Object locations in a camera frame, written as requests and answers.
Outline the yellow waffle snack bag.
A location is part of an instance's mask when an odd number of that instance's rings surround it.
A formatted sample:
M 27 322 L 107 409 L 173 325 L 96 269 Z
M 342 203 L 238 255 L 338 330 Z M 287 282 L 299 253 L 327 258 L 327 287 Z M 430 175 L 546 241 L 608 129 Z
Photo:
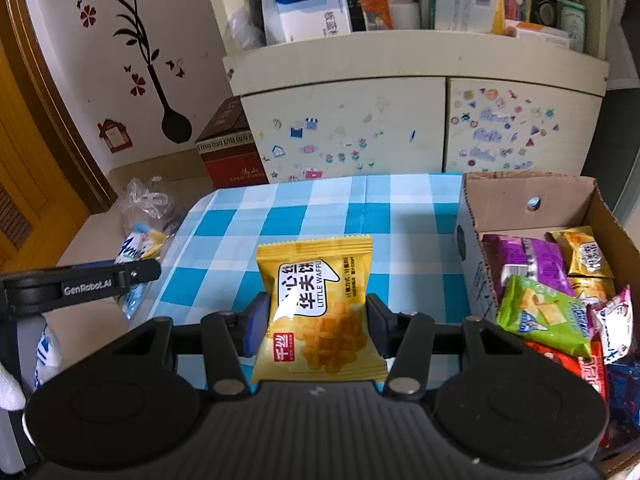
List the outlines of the yellow waffle snack bag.
M 375 349 L 366 310 L 372 254 L 369 235 L 257 247 L 270 307 L 253 384 L 382 382 L 386 359 Z

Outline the white America snack bag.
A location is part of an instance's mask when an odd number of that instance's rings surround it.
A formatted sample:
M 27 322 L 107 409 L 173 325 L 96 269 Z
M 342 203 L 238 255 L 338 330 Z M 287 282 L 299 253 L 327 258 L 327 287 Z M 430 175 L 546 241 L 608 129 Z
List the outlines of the white America snack bag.
M 114 263 L 128 263 L 143 259 L 160 260 L 163 246 L 168 236 L 147 224 L 136 222 L 130 233 L 120 246 Z M 122 315 L 127 321 L 131 321 L 137 313 L 146 292 L 147 284 L 140 284 L 129 289 L 125 295 L 116 298 Z

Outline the green snack bag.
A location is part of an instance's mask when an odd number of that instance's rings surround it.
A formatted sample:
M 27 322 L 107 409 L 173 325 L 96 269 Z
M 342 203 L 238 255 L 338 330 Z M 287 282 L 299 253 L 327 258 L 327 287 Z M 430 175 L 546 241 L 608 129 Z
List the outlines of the green snack bag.
M 510 276 L 496 323 L 506 332 L 568 356 L 592 357 L 586 307 L 578 299 L 531 278 Z

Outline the purple snack bag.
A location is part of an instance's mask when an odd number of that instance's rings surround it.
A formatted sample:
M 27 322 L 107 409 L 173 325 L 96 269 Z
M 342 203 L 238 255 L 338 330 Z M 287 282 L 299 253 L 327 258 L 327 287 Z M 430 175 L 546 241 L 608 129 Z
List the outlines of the purple snack bag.
M 573 297 L 557 244 L 530 237 L 485 234 L 483 247 L 499 300 L 511 275 L 524 276 Z

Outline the cardboard box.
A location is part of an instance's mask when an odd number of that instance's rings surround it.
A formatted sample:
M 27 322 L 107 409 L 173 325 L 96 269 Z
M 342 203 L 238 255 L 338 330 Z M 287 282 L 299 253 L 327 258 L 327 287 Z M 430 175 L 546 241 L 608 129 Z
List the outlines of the cardboard box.
M 492 322 L 497 315 L 498 256 L 485 235 L 552 242 L 552 235 L 590 226 L 617 285 L 631 286 L 639 317 L 639 249 L 604 202 L 597 181 L 539 171 L 469 172 L 462 177 L 457 248 L 471 312 Z

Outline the pink white snack bag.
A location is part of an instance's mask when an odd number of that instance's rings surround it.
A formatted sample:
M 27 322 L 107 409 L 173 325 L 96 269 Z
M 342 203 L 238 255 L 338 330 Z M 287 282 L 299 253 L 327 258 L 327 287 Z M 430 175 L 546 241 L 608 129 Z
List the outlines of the pink white snack bag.
M 610 365 L 623 359 L 634 342 L 631 287 L 625 286 L 605 304 L 592 307 L 591 319 L 594 330 L 600 337 L 604 364 Z

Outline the dark blue snack bag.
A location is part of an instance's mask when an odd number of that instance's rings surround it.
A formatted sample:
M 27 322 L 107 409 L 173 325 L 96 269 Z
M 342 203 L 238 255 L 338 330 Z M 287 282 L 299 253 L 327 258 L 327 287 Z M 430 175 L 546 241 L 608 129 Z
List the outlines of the dark blue snack bag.
M 614 417 L 639 429 L 639 362 L 616 362 L 606 367 L 608 396 Z

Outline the small yellow snack bag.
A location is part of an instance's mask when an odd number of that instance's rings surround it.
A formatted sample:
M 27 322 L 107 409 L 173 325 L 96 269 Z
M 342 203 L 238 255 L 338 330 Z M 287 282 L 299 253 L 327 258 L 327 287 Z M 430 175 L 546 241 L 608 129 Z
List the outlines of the small yellow snack bag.
M 554 230 L 547 235 L 561 249 L 570 278 L 614 278 L 591 226 Z

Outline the blue checkered tablecloth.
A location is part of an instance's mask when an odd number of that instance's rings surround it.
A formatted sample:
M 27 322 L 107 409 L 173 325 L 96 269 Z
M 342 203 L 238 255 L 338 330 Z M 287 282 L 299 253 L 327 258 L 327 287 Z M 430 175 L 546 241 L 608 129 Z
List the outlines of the blue checkered tablecloth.
M 186 215 L 136 322 L 244 310 L 264 289 L 259 245 L 369 234 L 368 291 L 395 312 L 458 325 L 470 313 L 454 239 L 460 190 L 457 174 L 360 174 L 213 192 Z

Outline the wooden door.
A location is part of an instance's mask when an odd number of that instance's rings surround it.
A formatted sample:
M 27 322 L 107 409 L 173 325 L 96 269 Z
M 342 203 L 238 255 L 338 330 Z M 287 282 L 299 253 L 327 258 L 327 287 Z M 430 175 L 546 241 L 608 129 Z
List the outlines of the wooden door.
M 50 268 L 116 194 L 53 81 L 26 0 L 1 0 L 1 270 Z

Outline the red brown gift box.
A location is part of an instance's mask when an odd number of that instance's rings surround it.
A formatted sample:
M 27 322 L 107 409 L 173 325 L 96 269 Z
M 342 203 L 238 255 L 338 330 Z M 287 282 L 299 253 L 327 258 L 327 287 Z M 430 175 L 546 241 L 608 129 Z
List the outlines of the red brown gift box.
M 250 126 L 236 96 L 221 104 L 195 146 L 214 188 L 237 188 L 264 180 Z

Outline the cream sticker cabinet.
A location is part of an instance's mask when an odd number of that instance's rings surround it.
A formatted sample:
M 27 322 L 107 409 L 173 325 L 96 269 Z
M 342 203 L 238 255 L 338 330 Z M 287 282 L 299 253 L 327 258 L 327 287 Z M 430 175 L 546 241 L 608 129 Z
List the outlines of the cream sticker cabinet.
M 224 68 L 272 183 L 353 174 L 579 174 L 608 86 L 611 0 L 586 44 L 390 30 L 243 48 L 248 0 L 210 0 Z

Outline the white barcode box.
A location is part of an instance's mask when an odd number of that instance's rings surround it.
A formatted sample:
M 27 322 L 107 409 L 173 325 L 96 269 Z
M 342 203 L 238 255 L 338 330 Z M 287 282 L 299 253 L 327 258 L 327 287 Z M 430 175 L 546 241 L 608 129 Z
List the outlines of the white barcode box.
M 431 0 L 432 29 L 442 32 L 490 34 L 498 0 Z

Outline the white blue tissue box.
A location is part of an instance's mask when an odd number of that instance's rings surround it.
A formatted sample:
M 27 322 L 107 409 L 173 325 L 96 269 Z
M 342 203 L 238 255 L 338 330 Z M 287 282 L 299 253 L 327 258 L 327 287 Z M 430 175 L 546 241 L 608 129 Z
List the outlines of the white blue tissue box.
M 343 36 L 352 32 L 347 0 L 262 0 L 267 44 Z

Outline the red house wall switch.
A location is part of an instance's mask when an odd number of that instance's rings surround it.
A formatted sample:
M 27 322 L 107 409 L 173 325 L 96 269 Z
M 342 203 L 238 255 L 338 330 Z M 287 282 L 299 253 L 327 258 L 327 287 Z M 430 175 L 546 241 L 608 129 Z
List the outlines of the red house wall switch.
M 102 139 L 112 154 L 126 150 L 132 147 L 132 141 L 126 129 L 121 122 L 113 119 L 105 119 L 104 122 L 98 123 L 99 138 Z

